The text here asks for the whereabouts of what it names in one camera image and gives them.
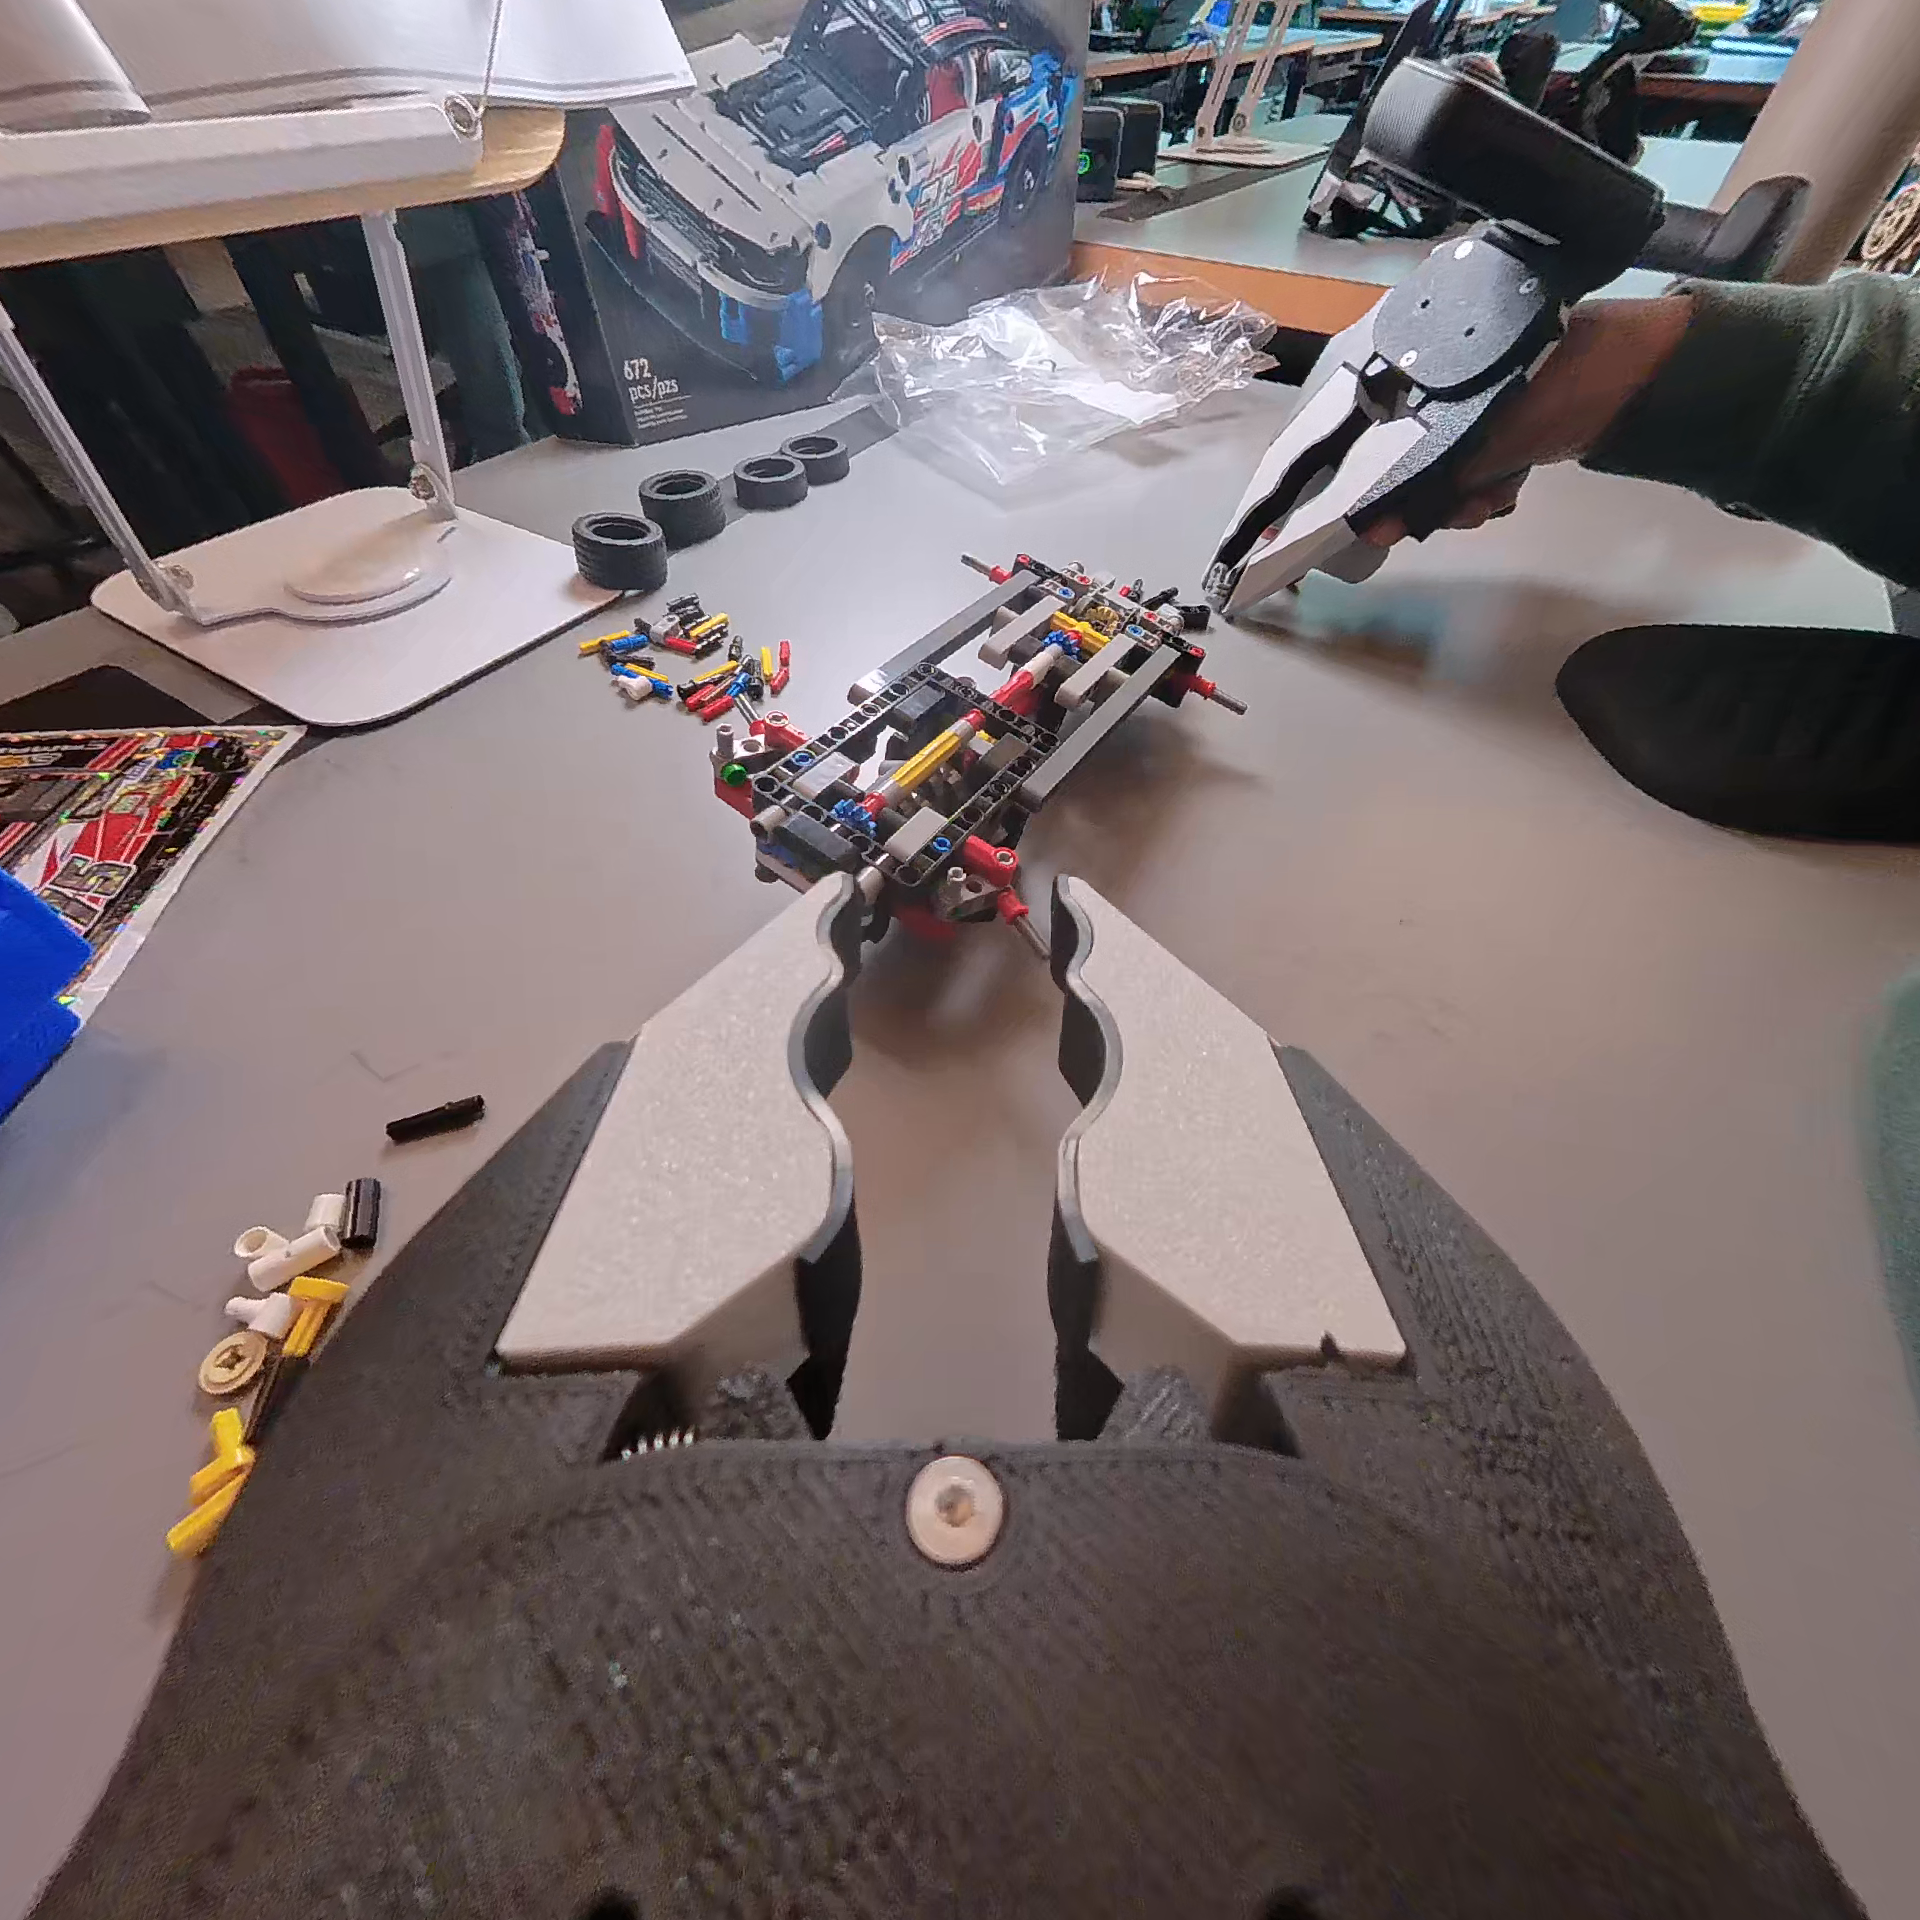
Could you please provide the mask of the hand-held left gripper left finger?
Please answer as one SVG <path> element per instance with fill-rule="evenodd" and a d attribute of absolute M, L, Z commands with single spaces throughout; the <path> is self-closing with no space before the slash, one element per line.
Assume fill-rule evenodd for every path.
<path fill-rule="evenodd" d="M 847 990 L 865 893 L 818 880 L 636 1033 L 497 1333 L 514 1375 L 749 1367 L 837 1422 L 862 1302 Z"/>

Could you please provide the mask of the person's right hand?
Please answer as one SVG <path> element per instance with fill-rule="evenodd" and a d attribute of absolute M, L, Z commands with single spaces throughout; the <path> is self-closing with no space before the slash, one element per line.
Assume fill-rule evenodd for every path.
<path fill-rule="evenodd" d="M 1427 532 L 1475 532 L 1519 508 L 1535 467 L 1578 464 L 1600 446 L 1637 395 L 1675 357 L 1695 321 L 1695 296 L 1645 303 L 1582 303 L 1544 371 L 1492 408 L 1481 440 L 1457 464 L 1439 508 L 1415 523 L 1373 519 L 1365 542 L 1396 547 Z"/>

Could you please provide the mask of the lego car chassis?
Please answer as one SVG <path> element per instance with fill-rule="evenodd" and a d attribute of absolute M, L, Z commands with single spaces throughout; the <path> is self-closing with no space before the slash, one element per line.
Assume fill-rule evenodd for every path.
<path fill-rule="evenodd" d="M 1246 704 L 1208 676 L 1208 606 L 1178 589 L 1026 552 L 964 563 L 991 589 L 855 684 L 824 728 L 706 699 L 709 790 L 749 827 L 762 885 L 850 876 L 868 940 L 997 922 L 1048 954 L 1019 863 L 1044 806 L 1142 708 Z"/>

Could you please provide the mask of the lego set box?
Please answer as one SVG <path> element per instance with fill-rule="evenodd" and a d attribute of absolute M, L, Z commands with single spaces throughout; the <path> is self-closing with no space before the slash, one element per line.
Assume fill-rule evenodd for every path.
<path fill-rule="evenodd" d="M 811 408 L 875 325 L 1064 277 L 1087 3 L 725 3 L 692 33 L 684 99 L 572 113 L 527 190 L 560 440 Z"/>

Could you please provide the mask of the person's right forearm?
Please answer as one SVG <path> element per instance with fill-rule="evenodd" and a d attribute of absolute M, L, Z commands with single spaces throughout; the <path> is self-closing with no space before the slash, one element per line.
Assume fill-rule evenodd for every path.
<path fill-rule="evenodd" d="M 1916 280 L 1682 280 L 1685 328 L 1582 464 L 1826 542 L 1916 589 Z"/>

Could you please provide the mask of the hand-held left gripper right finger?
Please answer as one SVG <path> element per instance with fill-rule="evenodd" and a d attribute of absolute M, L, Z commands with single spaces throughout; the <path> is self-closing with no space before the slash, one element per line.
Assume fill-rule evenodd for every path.
<path fill-rule="evenodd" d="M 1094 1440 L 1142 1375 L 1181 1375 L 1204 1435 L 1293 1367 L 1390 1379 L 1407 1334 L 1281 1050 L 1078 876 L 1050 888 L 1058 1141 L 1044 1296 L 1054 1432 Z"/>

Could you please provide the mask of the wood-edged background table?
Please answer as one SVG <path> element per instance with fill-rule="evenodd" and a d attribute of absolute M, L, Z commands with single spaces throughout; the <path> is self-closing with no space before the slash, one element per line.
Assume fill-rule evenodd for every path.
<path fill-rule="evenodd" d="M 1318 175 L 1318 157 L 1277 172 L 1158 157 L 1153 188 L 1078 210 L 1068 277 L 1186 283 L 1323 342 L 1401 283 L 1432 240 L 1306 230 Z"/>

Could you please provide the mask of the pale wooden stand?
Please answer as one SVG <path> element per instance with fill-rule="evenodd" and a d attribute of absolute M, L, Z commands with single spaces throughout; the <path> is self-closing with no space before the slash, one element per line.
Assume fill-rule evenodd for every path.
<path fill-rule="evenodd" d="M 1185 139 L 1166 143 L 1166 157 L 1208 161 L 1246 172 L 1286 172 L 1323 157 L 1319 143 L 1287 143 L 1262 137 L 1261 101 L 1286 53 L 1299 3 L 1232 3 L 1226 29 L 1216 38 L 1208 88 Z"/>

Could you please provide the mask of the white fabric sheet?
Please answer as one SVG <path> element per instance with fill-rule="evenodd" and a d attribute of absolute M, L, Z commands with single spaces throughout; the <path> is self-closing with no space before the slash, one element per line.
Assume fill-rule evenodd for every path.
<path fill-rule="evenodd" d="M 2 129 L 373 99 L 603 109 L 692 89 L 661 3 L 2 3 Z"/>

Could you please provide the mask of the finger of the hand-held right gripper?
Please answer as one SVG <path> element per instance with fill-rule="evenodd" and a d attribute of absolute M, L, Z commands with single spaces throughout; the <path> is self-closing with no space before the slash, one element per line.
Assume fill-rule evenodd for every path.
<path fill-rule="evenodd" d="M 1323 572 L 1360 582 L 1384 560 L 1365 528 L 1448 472 L 1465 408 L 1370 422 L 1365 408 L 1297 408 L 1261 455 L 1221 532 L 1221 613 L 1238 618 Z"/>
<path fill-rule="evenodd" d="M 1365 351 L 1323 351 L 1297 412 L 1262 453 L 1204 572 L 1212 606 L 1261 606 L 1306 576 L 1360 587 L 1384 548 L 1354 515 L 1390 472 L 1390 422 L 1365 395 Z"/>

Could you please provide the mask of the colourful sticker sheet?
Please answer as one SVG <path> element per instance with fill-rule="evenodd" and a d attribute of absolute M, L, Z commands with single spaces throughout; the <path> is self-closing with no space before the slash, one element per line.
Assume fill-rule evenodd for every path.
<path fill-rule="evenodd" d="M 2 876 L 88 949 L 60 1003 L 88 1020 L 210 838 L 306 742 L 300 724 L 2 736 Z"/>

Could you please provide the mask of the pile of white yellow pieces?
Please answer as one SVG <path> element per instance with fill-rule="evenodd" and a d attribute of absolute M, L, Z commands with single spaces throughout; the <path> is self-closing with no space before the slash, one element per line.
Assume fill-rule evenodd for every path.
<path fill-rule="evenodd" d="M 196 1395 L 210 1404 L 208 1448 L 185 1483 L 185 1516 L 165 1535 L 172 1558 L 192 1560 L 220 1541 L 267 1435 L 349 1308 L 340 1265 L 377 1251 L 385 1210 L 389 1193 L 367 1175 L 320 1193 L 299 1234 L 255 1223 L 234 1240 L 244 1290 L 222 1312 L 222 1338 L 196 1364 Z"/>

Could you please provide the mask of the idle hand-held gripper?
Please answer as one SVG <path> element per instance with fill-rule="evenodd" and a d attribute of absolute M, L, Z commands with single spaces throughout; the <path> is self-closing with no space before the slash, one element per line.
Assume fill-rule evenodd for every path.
<path fill-rule="evenodd" d="M 1404 237 L 1404 199 L 1365 154 L 1334 149 L 1310 190 L 1303 227 L 1319 237 Z"/>

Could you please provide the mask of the grey round pillar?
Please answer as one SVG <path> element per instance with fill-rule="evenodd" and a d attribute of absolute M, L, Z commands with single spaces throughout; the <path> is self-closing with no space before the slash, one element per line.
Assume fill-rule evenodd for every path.
<path fill-rule="evenodd" d="M 1771 175 L 1807 180 L 1768 280 L 1824 283 L 1916 152 L 1916 3 L 1824 3 L 1713 210 Z"/>

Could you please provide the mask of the clear plastic bag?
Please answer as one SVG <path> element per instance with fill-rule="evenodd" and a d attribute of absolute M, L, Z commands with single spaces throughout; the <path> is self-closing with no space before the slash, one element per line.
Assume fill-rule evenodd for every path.
<path fill-rule="evenodd" d="M 865 373 L 920 453 L 1014 489 L 1251 386 L 1275 333 L 1268 314 L 1190 277 L 1084 277 L 952 325 L 883 318 Z"/>

